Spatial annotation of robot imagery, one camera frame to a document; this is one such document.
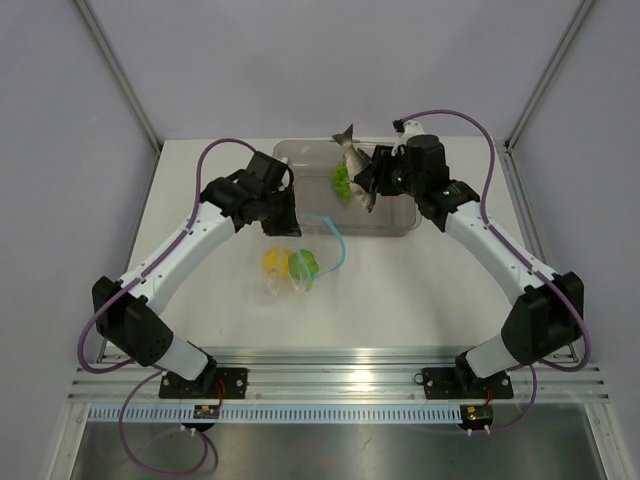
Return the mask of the grey toy fish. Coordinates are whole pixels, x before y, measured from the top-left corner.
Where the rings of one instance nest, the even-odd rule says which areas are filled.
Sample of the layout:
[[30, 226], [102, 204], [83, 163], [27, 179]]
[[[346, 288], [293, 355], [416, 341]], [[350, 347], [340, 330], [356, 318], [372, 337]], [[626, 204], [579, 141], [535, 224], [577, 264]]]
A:
[[342, 133], [334, 134], [332, 139], [343, 151], [343, 163], [349, 178], [349, 188], [353, 197], [359, 201], [363, 210], [369, 214], [374, 210], [376, 194], [367, 192], [355, 182], [355, 177], [362, 173], [370, 164], [370, 158], [362, 151], [354, 147], [354, 126], [350, 124]]

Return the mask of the yellow toy lemon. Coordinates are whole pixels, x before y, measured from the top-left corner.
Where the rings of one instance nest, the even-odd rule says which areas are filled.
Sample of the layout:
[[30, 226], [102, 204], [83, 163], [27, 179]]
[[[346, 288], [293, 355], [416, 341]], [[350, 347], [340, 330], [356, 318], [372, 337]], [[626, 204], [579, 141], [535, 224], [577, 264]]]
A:
[[275, 278], [284, 279], [289, 275], [288, 261], [291, 251], [284, 247], [272, 247], [262, 259], [262, 271]]

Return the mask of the clear zip top bag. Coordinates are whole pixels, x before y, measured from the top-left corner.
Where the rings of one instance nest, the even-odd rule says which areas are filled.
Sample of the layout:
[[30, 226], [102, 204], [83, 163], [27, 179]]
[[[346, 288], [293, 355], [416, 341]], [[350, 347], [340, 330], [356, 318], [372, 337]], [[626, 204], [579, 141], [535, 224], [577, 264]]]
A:
[[298, 222], [299, 237], [258, 234], [252, 241], [251, 286], [260, 304], [317, 290], [346, 260], [344, 237], [329, 217], [301, 213]]

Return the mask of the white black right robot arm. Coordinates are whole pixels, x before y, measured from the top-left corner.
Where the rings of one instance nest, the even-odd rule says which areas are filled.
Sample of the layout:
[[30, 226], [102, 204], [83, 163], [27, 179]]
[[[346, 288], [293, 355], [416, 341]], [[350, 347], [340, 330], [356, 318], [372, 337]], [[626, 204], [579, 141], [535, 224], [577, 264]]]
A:
[[498, 334], [459, 354], [437, 375], [448, 396], [482, 398], [498, 389], [508, 370], [530, 366], [583, 337], [582, 281], [572, 272], [556, 273], [493, 224], [480, 196], [451, 178], [436, 136], [376, 146], [354, 181], [368, 193], [410, 196], [425, 219], [489, 272], [511, 305]]

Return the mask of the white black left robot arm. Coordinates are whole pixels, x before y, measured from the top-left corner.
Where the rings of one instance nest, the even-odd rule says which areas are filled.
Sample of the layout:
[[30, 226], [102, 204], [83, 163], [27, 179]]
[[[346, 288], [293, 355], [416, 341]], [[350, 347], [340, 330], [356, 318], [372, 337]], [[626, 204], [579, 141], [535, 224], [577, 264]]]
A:
[[246, 168], [199, 189], [186, 223], [145, 261], [117, 280], [94, 284], [97, 332], [133, 362], [176, 376], [191, 396], [208, 396], [216, 360], [160, 315], [194, 269], [243, 227], [258, 222], [267, 236], [300, 236], [293, 182], [286, 163], [256, 151]]

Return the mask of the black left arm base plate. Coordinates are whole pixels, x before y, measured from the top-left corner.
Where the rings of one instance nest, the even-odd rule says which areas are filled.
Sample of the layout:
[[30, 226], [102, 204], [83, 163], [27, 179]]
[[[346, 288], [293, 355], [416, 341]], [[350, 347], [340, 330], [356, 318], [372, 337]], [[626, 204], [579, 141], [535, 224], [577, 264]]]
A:
[[205, 387], [170, 372], [161, 380], [159, 397], [171, 400], [245, 399], [248, 374], [249, 370], [246, 368], [218, 367], [212, 384]]

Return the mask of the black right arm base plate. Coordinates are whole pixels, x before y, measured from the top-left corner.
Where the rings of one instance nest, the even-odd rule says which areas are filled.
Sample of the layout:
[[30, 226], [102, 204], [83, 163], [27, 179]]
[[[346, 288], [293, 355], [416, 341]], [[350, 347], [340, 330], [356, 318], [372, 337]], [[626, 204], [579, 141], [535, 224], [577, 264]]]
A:
[[506, 371], [487, 378], [463, 378], [454, 367], [426, 367], [413, 376], [427, 400], [509, 400], [514, 398]]

